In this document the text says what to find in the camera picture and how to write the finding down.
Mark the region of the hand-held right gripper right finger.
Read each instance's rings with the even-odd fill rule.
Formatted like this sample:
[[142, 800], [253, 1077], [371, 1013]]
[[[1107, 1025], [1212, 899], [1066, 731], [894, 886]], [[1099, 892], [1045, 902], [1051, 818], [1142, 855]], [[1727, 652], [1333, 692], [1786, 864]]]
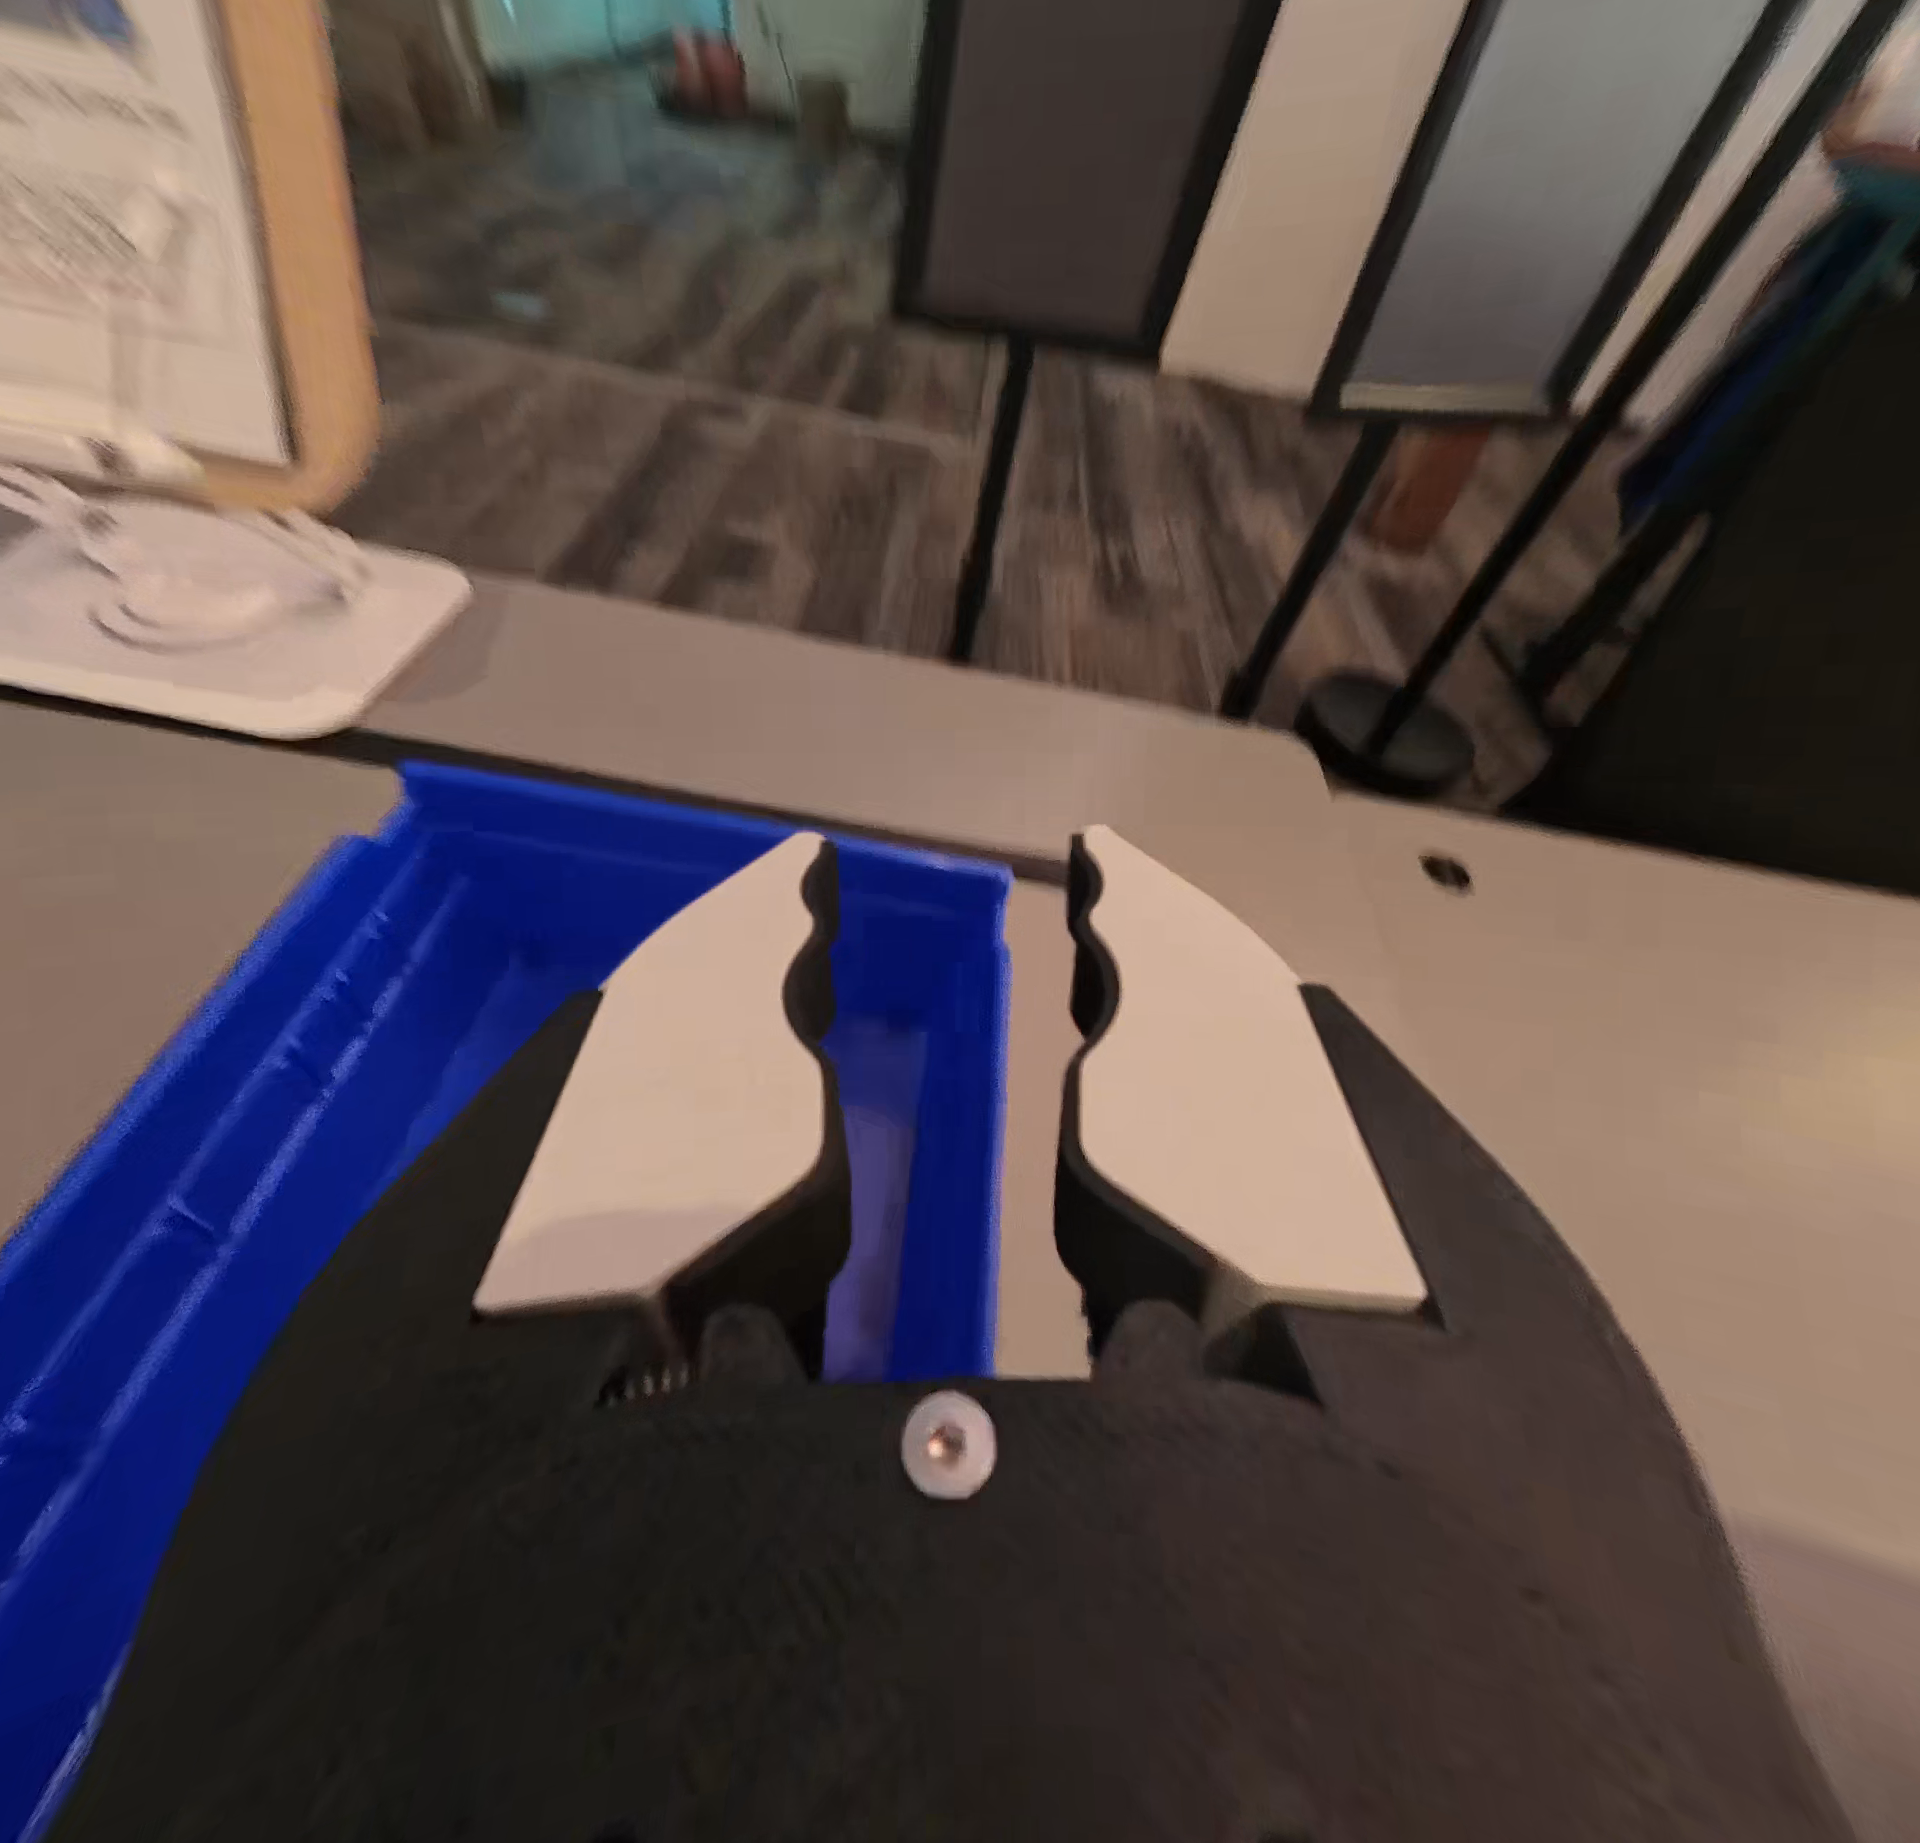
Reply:
[[1107, 824], [1073, 836], [1076, 1050], [1054, 1246], [1094, 1375], [1310, 1375], [1301, 1318], [1424, 1333], [1428, 1278], [1344, 1091], [1333, 1000]]

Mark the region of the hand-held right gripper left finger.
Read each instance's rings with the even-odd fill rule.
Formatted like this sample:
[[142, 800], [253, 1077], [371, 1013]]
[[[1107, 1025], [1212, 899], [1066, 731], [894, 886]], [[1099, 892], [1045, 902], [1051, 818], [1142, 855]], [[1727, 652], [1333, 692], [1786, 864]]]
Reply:
[[833, 843], [787, 836], [604, 976], [471, 1310], [638, 1314], [656, 1370], [754, 1307], [819, 1362], [849, 1260]]

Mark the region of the blue plastic bin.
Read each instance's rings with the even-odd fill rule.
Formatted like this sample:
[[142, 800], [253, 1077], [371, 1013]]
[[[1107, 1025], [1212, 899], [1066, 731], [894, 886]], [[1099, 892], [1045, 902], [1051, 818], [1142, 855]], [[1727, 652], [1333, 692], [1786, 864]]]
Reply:
[[[3, 1269], [3, 1819], [79, 1769], [191, 1482], [301, 1290], [569, 995], [792, 834], [410, 761], [23, 1223]], [[831, 832], [854, 1253], [830, 1378], [994, 1358], [1012, 872]]]

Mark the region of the grey display screen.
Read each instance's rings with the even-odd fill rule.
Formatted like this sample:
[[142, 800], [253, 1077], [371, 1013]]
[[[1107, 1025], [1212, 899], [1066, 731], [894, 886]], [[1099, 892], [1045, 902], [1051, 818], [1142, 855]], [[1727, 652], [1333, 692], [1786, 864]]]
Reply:
[[1809, 0], [1468, 0], [1313, 415], [1552, 422]]

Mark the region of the dark display panel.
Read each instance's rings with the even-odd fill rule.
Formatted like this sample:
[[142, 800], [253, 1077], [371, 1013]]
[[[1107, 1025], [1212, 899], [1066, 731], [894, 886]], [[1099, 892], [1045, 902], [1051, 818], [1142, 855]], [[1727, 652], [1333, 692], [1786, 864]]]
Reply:
[[899, 319], [1160, 363], [1283, 0], [926, 0]]

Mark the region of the red air mover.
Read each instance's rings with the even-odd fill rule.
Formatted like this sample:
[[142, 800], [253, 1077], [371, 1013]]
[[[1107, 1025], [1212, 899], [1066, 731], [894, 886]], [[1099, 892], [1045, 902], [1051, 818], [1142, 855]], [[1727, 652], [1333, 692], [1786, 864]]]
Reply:
[[688, 120], [741, 120], [751, 112], [739, 46], [718, 32], [674, 30], [663, 105]]

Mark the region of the printed instruction sheet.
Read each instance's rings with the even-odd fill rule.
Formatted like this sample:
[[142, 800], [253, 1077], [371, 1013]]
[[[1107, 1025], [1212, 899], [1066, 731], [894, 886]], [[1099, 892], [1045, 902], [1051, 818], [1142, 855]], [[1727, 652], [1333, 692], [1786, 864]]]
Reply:
[[293, 458], [216, 0], [3, 0], [3, 430], [84, 478]]

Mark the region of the large cardboard box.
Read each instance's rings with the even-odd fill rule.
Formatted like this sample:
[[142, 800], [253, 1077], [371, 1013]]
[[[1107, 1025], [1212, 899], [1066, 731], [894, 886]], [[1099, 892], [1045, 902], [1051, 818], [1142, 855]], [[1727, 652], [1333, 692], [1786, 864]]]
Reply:
[[469, 0], [326, 0], [343, 117], [382, 150], [419, 154], [497, 129]]

